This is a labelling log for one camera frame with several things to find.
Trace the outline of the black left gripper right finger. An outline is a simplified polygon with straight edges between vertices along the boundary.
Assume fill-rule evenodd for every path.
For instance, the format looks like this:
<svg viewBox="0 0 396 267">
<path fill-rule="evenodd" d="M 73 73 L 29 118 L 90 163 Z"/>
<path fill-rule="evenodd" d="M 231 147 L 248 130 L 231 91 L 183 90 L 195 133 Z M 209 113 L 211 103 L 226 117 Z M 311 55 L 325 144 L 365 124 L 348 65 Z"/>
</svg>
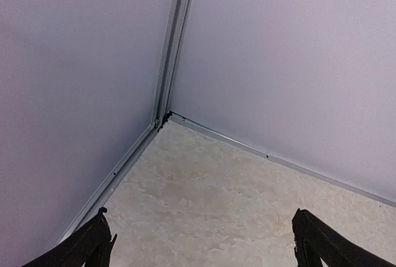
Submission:
<svg viewBox="0 0 396 267">
<path fill-rule="evenodd" d="M 393 266 L 355 245 L 306 209 L 292 218 L 298 266 Z"/>
</svg>

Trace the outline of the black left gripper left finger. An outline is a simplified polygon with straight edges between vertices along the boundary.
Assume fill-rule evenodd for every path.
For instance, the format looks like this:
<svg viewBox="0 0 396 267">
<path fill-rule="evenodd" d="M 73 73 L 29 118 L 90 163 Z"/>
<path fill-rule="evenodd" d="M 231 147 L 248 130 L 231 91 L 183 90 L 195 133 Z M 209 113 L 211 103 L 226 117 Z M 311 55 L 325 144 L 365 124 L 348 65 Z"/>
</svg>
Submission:
<svg viewBox="0 0 396 267">
<path fill-rule="evenodd" d="M 25 267 L 109 266 L 117 235 L 111 234 L 104 216 L 98 213 L 59 245 L 25 264 Z"/>
</svg>

